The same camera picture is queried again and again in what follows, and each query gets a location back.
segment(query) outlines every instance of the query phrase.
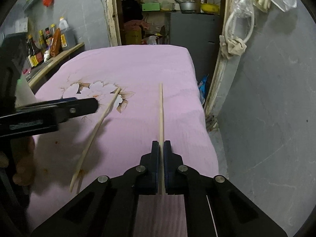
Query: bottle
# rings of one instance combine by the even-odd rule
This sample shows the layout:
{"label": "bottle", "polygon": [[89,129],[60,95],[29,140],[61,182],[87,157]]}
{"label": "bottle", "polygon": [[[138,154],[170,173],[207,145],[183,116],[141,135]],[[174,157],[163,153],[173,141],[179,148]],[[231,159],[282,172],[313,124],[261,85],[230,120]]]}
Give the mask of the bottle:
{"label": "bottle", "polygon": [[63,48],[63,50],[66,51],[74,47],[76,45],[75,35],[72,29],[69,27],[67,21],[64,19],[64,17],[60,18],[59,28],[61,47]]}
{"label": "bottle", "polygon": [[48,47],[48,46],[51,44],[51,41],[52,41],[52,39],[53,39],[53,36],[52,36],[52,34],[50,33],[48,27],[45,28],[45,31],[46,31],[46,38],[45,38],[45,41],[46,41],[46,45],[47,45],[47,47]]}
{"label": "bottle", "polygon": [[42,55],[40,49],[37,48],[37,46],[35,45],[32,35],[29,35],[28,38],[30,39],[29,42],[30,42],[30,49],[31,49],[30,50],[31,59],[32,59],[34,66],[36,67],[36,66],[43,63],[43,61],[44,61],[43,55]]}
{"label": "bottle", "polygon": [[39,44],[41,46],[42,54],[44,54],[46,49],[47,49],[47,44],[46,44],[46,41],[45,41],[43,30],[40,30],[39,32],[40,32],[40,34],[39,34],[39,37],[40,37],[39,38]]}
{"label": "bottle", "polygon": [[30,65],[30,67],[33,68],[35,66],[34,66],[34,63],[33,63],[33,60],[32,60],[31,57],[34,56],[34,54],[33,54],[33,50],[31,49],[29,40],[26,41],[26,48],[27,48],[27,51],[28,51],[28,53],[27,53],[27,61],[28,61],[29,65]]}
{"label": "bottle", "polygon": [[54,35],[55,31],[56,31],[56,25],[55,24],[51,24],[51,28],[52,28],[52,35]]}

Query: chopstick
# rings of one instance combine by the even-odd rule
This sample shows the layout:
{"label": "chopstick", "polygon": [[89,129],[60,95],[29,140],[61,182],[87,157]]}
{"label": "chopstick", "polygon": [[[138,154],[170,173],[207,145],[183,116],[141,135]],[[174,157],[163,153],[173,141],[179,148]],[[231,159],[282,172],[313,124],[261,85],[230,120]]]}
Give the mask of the chopstick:
{"label": "chopstick", "polygon": [[164,144],[164,122],[163,122],[163,92],[162,83],[159,84],[159,182],[158,182],[158,194],[164,195],[166,193],[165,189],[165,171],[163,163],[163,144]]}
{"label": "chopstick", "polygon": [[75,173],[74,173],[73,176],[72,176],[72,180],[71,180],[71,183],[70,183],[70,186],[69,186],[69,191],[70,191],[70,192],[72,192],[72,190],[73,190],[73,188],[74,188],[74,185],[75,185],[75,182],[76,182],[77,177],[78,177],[78,175],[79,175],[79,172],[80,172],[81,166],[82,166],[82,164],[83,164],[84,158],[86,157],[86,154],[88,153],[88,150],[89,150],[89,148],[90,148],[90,146],[91,146],[91,143],[92,143],[92,141],[93,141],[93,139],[94,139],[94,137],[95,137],[95,134],[97,133],[97,131],[98,131],[100,125],[102,124],[103,120],[105,119],[105,117],[106,117],[107,114],[109,113],[109,110],[110,110],[112,104],[114,103],[114,101],[116,100],[117,96],[119,95],[119,92],[120,92],[120,91],[121,91],[121,87],[119,87],[119,88],[116,90],[116,92],[115,92],[115,94],[114,94],[114,97],[112,98],[112,100],[110,101],[110,103],[107,105],[106,110],[103,112],[103,114],[102,114],[100,120],[99,120],[99,121],[97,122],[97,124],[95,125],[95,127],[94,127],[94,129],[93,129],[93,131],[92,131],[92,133],[91,133],[91,136],[90,136],[90,138],[89,138],[89,141],[87,142],[86,147],[84,148],[83,152],[81,153],[81,156],[80,156],[80,158],[79,158],[79,160],[78,160],[78,163],[77,163],[77,166],[76,166],[76,171],[75,171]]}

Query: human hand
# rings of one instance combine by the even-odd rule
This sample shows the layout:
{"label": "human hand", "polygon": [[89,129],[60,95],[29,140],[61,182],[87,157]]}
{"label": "human hand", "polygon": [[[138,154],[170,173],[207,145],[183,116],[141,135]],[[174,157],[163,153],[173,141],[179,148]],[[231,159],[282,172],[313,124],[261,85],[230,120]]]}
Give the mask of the human hand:
{"label": "human hand", "polygon": [[[34,147],[34,139],[32,137],[11,140],[12,154],[16,163],[16,174],[12,178],[15,184],[27,186],[34,182]],[[6,168],[8,165],[7,156],[0,151],[0,167]]]}

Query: yellow bowl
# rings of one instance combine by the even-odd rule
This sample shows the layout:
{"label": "yellow bowl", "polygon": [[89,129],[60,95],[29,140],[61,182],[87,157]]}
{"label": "yellow bowl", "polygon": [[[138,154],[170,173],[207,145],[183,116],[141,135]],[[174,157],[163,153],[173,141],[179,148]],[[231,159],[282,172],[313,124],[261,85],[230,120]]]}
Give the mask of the yellow bowl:
{"label": "yellow bowl", "polygon": [[201,9],[208,13],[219,13],[219,6],[213,3],[201,3]]}

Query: green box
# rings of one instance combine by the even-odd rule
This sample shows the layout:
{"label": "green box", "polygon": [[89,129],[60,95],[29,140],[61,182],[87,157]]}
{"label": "green box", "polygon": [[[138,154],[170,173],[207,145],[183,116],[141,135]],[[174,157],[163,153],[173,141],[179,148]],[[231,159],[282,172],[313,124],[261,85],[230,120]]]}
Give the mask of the green box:
{"label": "green box", "polygon": [[142,8],[143,11],[160,11],[160,3],[143,3]]}

